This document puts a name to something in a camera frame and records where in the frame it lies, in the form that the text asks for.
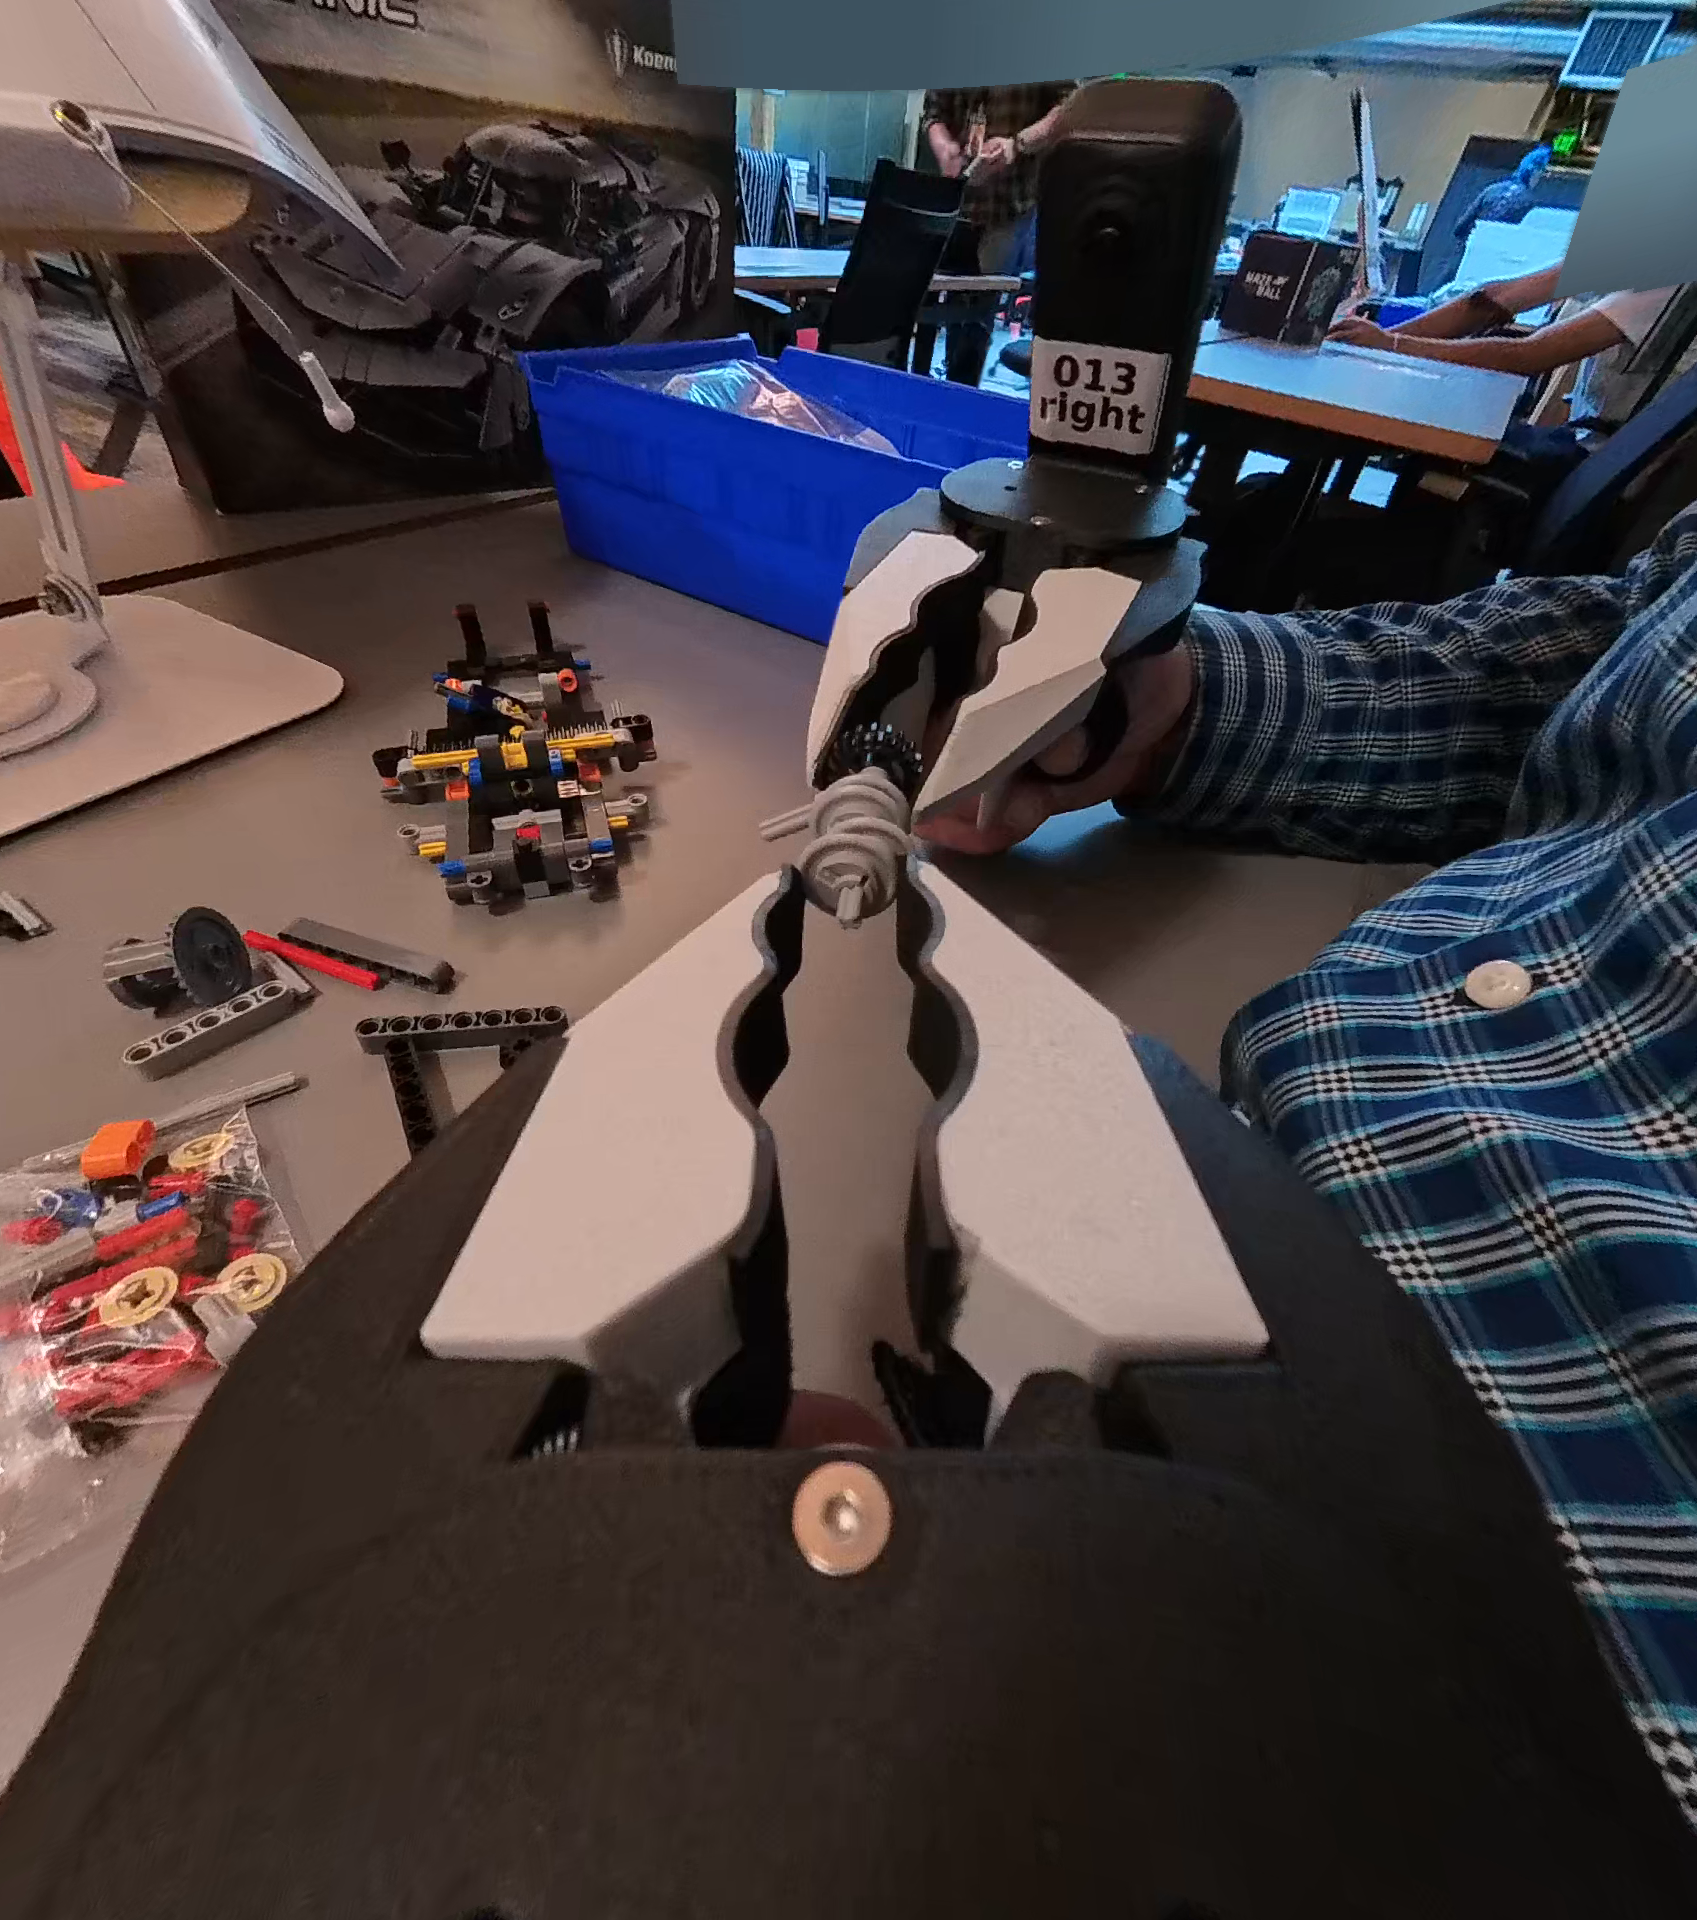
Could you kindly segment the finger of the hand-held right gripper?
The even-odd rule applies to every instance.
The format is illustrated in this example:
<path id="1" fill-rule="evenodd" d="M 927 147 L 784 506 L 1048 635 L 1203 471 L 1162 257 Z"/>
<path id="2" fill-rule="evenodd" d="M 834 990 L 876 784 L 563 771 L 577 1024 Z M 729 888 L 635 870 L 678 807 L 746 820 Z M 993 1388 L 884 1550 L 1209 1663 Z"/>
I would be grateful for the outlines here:
<path id="1" fill-rule="evenodd" d="M 1033 626 L 1004 641 L 983 684 L 953 706 L 914 801 L 933 822 L 970 800 L 994 798 L 1087 716 L 1141 582 L 1105 567 L 1053 567 L 1027 593 Z"/>
<path id="2" fill-rule="evenodd" d="M 933 591 L 968 582 L 981 560 L 983 554 L 960 536 L 906 533 L 845 591 L 810 708 L 811 780 L 833 780 L 826 762 L 839 733 L 851 725 L 855 698 L 874 685 L 884 657 L 915 632 L 915 617 Z"/>

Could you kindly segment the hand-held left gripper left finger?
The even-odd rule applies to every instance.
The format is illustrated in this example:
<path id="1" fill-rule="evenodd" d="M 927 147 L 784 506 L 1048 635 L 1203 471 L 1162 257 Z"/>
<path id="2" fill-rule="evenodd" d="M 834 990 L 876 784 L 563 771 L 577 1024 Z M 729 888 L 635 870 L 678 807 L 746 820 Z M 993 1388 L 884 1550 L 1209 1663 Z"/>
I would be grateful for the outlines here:
<path id="1" fill-rule="evenodd" d="M 424 1317 L 433 1358 L 728 1365 L 789 1351 L 762 1106 L 789 1067 L 789 868 L 581 1019 Z"/>

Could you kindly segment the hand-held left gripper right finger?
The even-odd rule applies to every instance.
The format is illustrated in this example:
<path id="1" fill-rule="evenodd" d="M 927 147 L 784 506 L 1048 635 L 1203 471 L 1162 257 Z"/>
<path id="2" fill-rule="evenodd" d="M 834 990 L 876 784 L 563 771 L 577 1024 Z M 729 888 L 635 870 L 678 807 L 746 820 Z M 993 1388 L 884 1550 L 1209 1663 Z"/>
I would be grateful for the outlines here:
<path id="1" fill-rule="evenodd" d="M 915 1342 L 983 1398 L 1268 1356 L 1268 1328 L 1132 1037 L 939 868 L 896 901 L 914 984 Z"/>

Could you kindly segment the grey toy axle with gear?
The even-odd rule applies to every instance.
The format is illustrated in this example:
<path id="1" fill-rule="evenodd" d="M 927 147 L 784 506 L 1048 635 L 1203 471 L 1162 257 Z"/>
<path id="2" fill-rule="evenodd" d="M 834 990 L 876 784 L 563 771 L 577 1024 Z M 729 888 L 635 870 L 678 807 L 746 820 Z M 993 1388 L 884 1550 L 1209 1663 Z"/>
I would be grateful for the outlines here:
<path id="1" fill-rule="evenodd" d="M 904 733 L 900 733 L 890 722 L 862 722 L 862 725 L 855 725 L 855 727 L 841 733 L 839 740 L 834 742 L 829 765 L 833 765 L 833 780 L 845 776 L 845 775 L 854 775 L 857 769 L 864 769 L 864 768 L 881 768 L 890 779 L 896 779 L 910 792 L 912 804 L 914 804 L 915 790 L 918 790 L 918 786 L 925 776 L 925 768 L 924 768 L 924 757 L 921 757 L 918 748 L 914 746 L 914 742 Z M 814 839 L 811 836 L 811 812 L 814 812 L 814 804 L 815 804 L 815 796 L 810 801 L 805 801 L 803 807 L 786 808 L 786 812 L 774 814 L 772 819 L 762 820 L 761 822 L 761 836 L 772 843 L 772 841 L 779 841 L 779 839 L 786 839 L 786 836 L 792 836 L 792 834 L 805 834 L 807 836 L 805 849 L 807 849 L 810 841 Z M 871 918 L 862 918 L 862 921 L 839 921 L 839 918 L 834 918 L 834 923 L 845 930 L 857 930 L 860 925 L 864 925 L 870 921 Z"/>

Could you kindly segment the instruction booklet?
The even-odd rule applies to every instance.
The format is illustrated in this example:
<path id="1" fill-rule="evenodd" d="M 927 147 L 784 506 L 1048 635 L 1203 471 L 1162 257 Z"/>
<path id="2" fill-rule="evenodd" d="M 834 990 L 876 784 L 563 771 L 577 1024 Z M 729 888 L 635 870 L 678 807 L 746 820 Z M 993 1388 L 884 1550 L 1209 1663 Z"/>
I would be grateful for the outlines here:
<path id="1" fill-rule="evenodd" d="M 260 76 L 212 4 L 75 3 L 122 70 L 82 103 L 141 152 L 237 166 L 310 214 L 363 272 L 395 272 L 378 227 Z"/>

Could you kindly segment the dark toy set box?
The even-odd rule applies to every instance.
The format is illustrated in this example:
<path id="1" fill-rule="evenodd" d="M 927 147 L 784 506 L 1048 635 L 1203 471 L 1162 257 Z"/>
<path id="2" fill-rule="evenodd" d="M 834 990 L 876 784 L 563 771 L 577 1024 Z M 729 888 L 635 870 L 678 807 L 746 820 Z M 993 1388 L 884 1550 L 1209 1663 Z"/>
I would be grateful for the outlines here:
<path id="1" fill-rule="evenodd" d="M 273 193 L 215 253 L 122 270 L 184 485 L 228 515 L 545 481 L 518 354 L 728 334 L 732 92 L 686 85 L 667 3 L 212 4 L 397 260 L 363 272 Z"/>

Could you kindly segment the dark cardboard box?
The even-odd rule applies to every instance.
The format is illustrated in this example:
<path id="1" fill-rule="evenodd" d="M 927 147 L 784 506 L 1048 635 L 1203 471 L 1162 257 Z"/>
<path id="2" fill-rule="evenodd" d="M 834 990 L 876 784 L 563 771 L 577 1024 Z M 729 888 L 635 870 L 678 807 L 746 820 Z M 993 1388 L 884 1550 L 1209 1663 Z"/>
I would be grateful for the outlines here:
<path id="1" fill-rule="evenodd" d="M 1219 328 L 1226 338 L 1319 348 L 1357 277 L 1357 247 L 1259 227 L 1241 247 Z"/>

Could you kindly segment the dark grey holed toy beam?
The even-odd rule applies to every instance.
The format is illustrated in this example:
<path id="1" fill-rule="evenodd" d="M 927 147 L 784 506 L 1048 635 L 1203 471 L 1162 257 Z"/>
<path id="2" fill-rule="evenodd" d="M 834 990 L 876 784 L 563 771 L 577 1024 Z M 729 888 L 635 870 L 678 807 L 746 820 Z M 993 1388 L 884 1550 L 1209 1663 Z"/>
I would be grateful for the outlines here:
<path id="1" fill-rule="evenodd" d="M 354 1034 L 363 1054 L 381 1057 L 450 1050 L 518 1054 L 525 1045 L 563 1038 L 568 1024 L 564 1008 L 541 1004 L 363 1019 L 355 1020 Z"/>

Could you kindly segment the black holed toy beam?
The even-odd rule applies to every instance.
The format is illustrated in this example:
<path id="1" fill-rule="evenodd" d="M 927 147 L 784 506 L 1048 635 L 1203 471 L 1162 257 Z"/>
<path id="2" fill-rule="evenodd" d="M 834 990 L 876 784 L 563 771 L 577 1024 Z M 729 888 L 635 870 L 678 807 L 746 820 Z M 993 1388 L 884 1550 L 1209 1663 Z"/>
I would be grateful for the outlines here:
<path id="1" fill-rule="evenodd" d="M 390 1041 L 381 1055 L 410 1158 L 420 1158 L 455 1121 L 440 1055 L 410 1041 Z"/>

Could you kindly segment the blue plastic bin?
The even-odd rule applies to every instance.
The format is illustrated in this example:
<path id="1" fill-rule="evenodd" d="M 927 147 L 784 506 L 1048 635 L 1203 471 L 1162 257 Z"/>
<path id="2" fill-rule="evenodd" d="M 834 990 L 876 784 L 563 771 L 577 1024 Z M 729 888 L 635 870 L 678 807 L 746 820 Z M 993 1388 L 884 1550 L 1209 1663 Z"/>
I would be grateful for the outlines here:
<path id="1" fill-rule="evenodd" d="M 881 446 L 672 395 L 670 382 L 768 371 Z M 578 558 L 828 641 L 860 531 L 953 469 L 1022 458 L 1027 398 L 749 338 L 518 354 L 545 462 Z"/>

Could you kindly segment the black office chair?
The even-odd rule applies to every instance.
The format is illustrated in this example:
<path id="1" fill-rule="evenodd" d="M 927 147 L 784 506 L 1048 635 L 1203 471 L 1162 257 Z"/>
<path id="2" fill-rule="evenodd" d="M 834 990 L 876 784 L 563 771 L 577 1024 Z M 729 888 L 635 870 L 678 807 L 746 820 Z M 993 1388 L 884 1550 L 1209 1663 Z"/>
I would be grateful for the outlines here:
<path id="1" fill-rule="evenodd" d="M 819 326 L 815 350 L 904 371 L 924 303 L 960 220 L 958 177 L 874 163 L 857 235 Z"/>

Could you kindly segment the crumpled clear plastic bag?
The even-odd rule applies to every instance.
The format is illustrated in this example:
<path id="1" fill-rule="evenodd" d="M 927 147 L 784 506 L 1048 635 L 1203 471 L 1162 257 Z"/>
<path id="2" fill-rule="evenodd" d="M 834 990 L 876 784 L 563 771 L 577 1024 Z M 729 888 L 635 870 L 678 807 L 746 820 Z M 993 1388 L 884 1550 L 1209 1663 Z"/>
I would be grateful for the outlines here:
<path id="1" fill-rule="evenodd" d="M 620 371 L 623 383 L 645 393 L 700 404 L 724 415 L 769 422 L 833 443 L 896 455 L 896 443 L 836 406 L 807 398 L 784 383 L 762 363 L 724 359 L 693 369 Z"/>

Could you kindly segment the wooden work table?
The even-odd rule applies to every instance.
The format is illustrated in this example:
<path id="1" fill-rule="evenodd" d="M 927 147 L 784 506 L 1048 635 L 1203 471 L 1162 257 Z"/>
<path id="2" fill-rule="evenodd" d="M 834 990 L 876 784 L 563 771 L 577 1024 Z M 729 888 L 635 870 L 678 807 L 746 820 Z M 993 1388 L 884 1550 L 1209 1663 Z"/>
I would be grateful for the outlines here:
<path id="1" fill-rule="evenodd" d="M 1319 348 L 1203 329 L 1187 402 L 1336 441 L 1481 467 L 1526 379 L 1379 348 Z"/>

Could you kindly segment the dark grey flat toy beam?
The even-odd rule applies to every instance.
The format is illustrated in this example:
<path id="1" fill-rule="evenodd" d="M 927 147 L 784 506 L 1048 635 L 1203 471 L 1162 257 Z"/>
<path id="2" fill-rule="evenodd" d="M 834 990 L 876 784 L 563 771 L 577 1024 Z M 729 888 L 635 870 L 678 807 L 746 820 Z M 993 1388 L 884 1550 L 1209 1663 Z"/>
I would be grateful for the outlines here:
<path id="1" fill-rule="evenodd" d="M 383 942 L 375 935 L 351 933 L 337 925 L 298 918 L 288 923 L 278 940 L 288 945 L 320 954 L 337 965 L 375 971 L 389 984 L 403 980 L 410 988 L 446 994 L 459 985 L 459 970 L 441 956 L 420 954 Z"/>

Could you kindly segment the toy car chassis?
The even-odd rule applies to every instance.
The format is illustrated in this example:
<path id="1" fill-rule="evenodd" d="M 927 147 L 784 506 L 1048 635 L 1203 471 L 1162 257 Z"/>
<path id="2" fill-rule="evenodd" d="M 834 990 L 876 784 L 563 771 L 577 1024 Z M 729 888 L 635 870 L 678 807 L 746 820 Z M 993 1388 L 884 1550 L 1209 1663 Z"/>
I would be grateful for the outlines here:
<path id="1" fill-rule="evenodd" d="M 401 839 L 459 907 L 614 900 L 649 829 L 652 716 L 602 698 L 545 603 L 527 604 L 517 654 L 488 643 L 474 603 L 453 621 L 460 654 L 431 677 L 435 722 L 373 754 L 381 800 L 414 808 Z"/>

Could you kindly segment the red toy axle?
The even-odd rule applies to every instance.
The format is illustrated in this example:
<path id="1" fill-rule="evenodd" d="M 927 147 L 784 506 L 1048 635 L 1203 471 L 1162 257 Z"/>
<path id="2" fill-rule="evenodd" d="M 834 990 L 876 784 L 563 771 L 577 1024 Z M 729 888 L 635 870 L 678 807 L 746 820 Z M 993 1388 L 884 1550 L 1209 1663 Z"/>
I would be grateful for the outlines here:
<path id="1" fill-rule="evenodd" d="M 348 958 L 323 954 L 311 945 L 298 945 L 292 942 L 278 940 L 277 935 L 246 930 L 245 943 L 252 954 L 258 954 L 269 963 L 284 963 L 287 968 L 292 968 L 298 977 L 317 973 L 320 978 L 369 992 L 381 990 L 385 985 L 385 977 L 375 968 L 363 968 Z"/>

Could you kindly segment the long grey toy axle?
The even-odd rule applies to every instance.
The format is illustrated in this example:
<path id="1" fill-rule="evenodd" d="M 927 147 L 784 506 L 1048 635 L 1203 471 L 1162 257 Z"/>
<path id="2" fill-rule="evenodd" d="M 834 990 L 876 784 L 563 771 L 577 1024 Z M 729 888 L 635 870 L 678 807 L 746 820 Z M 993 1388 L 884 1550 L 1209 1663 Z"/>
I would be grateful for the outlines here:
<path id="1" fill-rule="evenodd" d="M 245 1084 L 240 1087 L 223 1087 L 223 1090 L 216 1090 L 216 1092 L 210 1092 L 210 1094 L 190 1098 L 184 1103 L 179 1103 L 177 1109 L 172 1109 L 168 1114 L 160 1114 L 160 1115 L 153 1115 L 153 1119 L 146 1119 L 146 1121 L 139 1121 L 139 1119 L 137 1121 L 126 1121 L 126 1122 L 106 1121 L 97 1127 L 97 1131 L 117 1131 L 122 1124 L 126 1124 L 130 1131 L 149 1129 L 153 1137 L 160 1137 L 162 1131 L 184 1129 L 184 1127 L 203 1122 L 203 1121 L 223 1119 L 223 1115 L 231 1115 L 231 1114 L 237 1114 L 237 1110 L 246 1110 L 246 1109 L 260 1106 L 269 1099 L 291 1098 L 291 1094 L 302 1092 L 302 1090 L 308 1090 L 308 1077 L 305 1073 L 288 1073 L 288 1071 L 269 1073 L 260 1080 Z M 82 1137 L 82 1140 L 66 1141 L 66 1143 L 61 1143 L 55 1149 L 49 1149 L 45 1152 L 36 1152 L 36 1156 L 30 1156 L 27 1159 L 20 1163 L 20 1170 L 30 1172 L 30 1173 L 45 1173 L 45 1172 L 75 1167 L 75 1164 L 79 1164 L 79 1159 L 87 1152 L 87 1149 L 90 1146 L 90 1141 L 94 1140 L 89 1134 L 89 1137 Z"/>

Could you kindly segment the light grey holed toy beam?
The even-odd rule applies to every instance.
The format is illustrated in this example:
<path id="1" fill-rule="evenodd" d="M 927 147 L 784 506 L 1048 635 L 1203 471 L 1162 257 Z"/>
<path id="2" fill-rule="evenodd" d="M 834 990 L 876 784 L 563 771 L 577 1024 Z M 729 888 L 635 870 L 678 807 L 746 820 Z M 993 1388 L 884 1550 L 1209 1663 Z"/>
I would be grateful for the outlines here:
<path id="1" fill-rule="evenodd" d="M 145 1080 L 166 1080 L 260 1037 L 305 1002 L 308 994 L 287 980 L 267 978 L 130 1043 L 122 1054 L 122 1064 Z"/>

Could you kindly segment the person's plaid shirt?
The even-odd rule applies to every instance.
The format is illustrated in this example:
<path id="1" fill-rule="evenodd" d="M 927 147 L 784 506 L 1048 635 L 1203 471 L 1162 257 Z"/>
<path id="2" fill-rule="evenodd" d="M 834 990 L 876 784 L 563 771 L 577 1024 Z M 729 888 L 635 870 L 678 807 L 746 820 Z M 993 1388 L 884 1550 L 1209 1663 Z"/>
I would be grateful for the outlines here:
<path id="1" fill-rule="evenodd" d="M 1223 1090 L 1513 1438 L 1697 1826 L 1697 792 L 1411 886 L 1241 1008 Z"/>

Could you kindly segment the black toy wheel disc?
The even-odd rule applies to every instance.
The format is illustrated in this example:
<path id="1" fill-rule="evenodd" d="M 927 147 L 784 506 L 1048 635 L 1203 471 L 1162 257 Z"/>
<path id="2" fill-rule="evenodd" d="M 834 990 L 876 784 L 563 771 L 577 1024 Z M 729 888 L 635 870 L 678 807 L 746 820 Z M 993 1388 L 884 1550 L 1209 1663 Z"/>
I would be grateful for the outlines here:
<path id="1" fill-rule="evenodd" d="M 256 985 L 256 968 L 233 921 L 189 907 L 159 940 L 113 943 L 101 963 L 101 980 L 123 1006 L 168 1016 L 235 1000 Z"/>

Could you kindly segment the clear bag red tan parts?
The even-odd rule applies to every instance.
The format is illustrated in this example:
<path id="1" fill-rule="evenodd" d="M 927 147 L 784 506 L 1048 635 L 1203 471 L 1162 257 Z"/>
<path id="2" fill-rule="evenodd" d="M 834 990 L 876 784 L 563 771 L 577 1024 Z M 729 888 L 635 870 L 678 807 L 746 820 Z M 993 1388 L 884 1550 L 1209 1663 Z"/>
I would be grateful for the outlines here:
<path id="1" fill-rule="evenodd" d="M 0 1575 L 126 1508 L 299 1267 L 253 1109 L 0 1173 Z"/>

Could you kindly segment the dark office chair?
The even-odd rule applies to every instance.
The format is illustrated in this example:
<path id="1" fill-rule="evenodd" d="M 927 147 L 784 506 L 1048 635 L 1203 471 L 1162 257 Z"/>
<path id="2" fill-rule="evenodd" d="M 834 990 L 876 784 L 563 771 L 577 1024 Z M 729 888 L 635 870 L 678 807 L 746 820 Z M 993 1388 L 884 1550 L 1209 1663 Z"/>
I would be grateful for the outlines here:
<path id="1" fill-rule="evenodd" d="M 1537 513 L 1513 569 L 1522 576 L 1592 572 L 1630 489 L 1697 428 L 1697 367 L 1671 379 L 1564 476 Z"/>

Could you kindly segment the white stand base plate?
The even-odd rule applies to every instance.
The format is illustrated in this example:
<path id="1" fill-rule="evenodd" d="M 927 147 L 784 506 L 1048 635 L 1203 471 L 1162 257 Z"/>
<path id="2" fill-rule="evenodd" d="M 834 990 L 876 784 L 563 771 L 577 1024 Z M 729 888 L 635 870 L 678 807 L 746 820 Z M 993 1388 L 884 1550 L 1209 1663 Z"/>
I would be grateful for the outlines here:
<path id="1" fill-rule="evenodd" d="M 340 672 L 168 597 L 0 618 L 0 841 L 332 706 Z"/>

